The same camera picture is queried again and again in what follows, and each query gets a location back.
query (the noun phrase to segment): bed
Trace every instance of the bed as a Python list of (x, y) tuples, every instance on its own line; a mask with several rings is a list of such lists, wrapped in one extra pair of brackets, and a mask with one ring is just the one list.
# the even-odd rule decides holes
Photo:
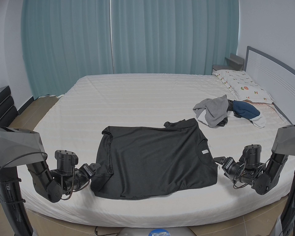
[[(231, 117), (225, 127), (209, 128), (202, 123), (199, 125), (208, 138), (213, 157), (232, 156), (237, 160), (245, 145), (258, 143), (262, 146), (261, 161), (265, 162), (270, 157), (277, 129), (294, 122), (295, 117), (290, 105), (283, 104), (282, 99), (272, 89), (283, 90), (284, 96), (294, 104), (295, 72), (250, 47), (247, 49), (247, 62), (248, 74), (262, 87), (270, 89), (270, 94), (278, 102), (277, 107), (289, 121), (275, 106), (256, 104), (267, 120), (266, 127), (262, 129), (254, 127), (246, 119)], [(34, 131), (41, 135), (45, 151), (49, 155), (47, 163), (50, 169), (56, 168), (54, 152), (57, 149), (74, 151), (79, 157), (80, 166), (83, 163), (95, 162), (102, 137), (101, 131), (105, 127), (163, 127), (166, 121), (177, 122), (194, 118), (192, 108), (196, 103), (224, 94), (228, 99), (234, 99), (216, 76), (85, 76), (59, 99)], [(95, 197), (88, 186), (83, 191), (73, 194), (70, 200), (55, 204), (35, 192), (26, 166), (18, 167), (18, 172), (22, 179), (20, 186), (23, 198), (26, 199), (26, 207), (36, 212), (87, 225), (158, 228), (221, 222), (273, 203), (289, 192), (294, 169), (295, 158), (290, 156), (278, 185), (262, 196), (250, 186), (233, 189), (232, 183), (223, 175), (223, 171), (218, 170), (217, 184), (202, 189), (182, 190), (168, 196), (134, 201)]]

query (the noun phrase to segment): blue round object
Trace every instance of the blue round object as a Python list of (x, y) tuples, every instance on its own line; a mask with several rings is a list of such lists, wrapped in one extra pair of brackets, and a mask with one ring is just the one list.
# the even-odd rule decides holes
[(167, 230), (156, 229), (149, 233), (148, 236), (171, 236)]

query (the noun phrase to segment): gray cloth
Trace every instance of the gray cloth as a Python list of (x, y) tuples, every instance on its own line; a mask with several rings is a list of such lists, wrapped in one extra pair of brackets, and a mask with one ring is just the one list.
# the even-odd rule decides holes
[(200, 103), (196, 104), (193, 111), (196, 113), (197, 118), (206, 110), (205, 119), (210, 128), (215, 127), (225, 117), (227, 117), (228, 100), (227, 96), (210, 99), (206, 98)]

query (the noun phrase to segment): black t-shirt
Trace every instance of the black t-shirt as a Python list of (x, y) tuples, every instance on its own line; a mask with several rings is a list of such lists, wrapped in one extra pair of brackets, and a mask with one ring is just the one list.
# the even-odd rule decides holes
[(144, 199), (216, 184), (217, 164), (197, 121), (164, 126), (105, 128), (96, 159), (101, 168), (91, 179), (94, 194)]

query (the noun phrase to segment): curtain fold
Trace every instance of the curtain fold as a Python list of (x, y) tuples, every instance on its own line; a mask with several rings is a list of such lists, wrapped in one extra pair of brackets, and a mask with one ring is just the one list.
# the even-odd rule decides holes
[(22, 46), (35, 99), (114, 73), (109, 0), (24, 0)]
[(238, 0), (112, 0), (114, 72), (211, 74), (238, 31)]

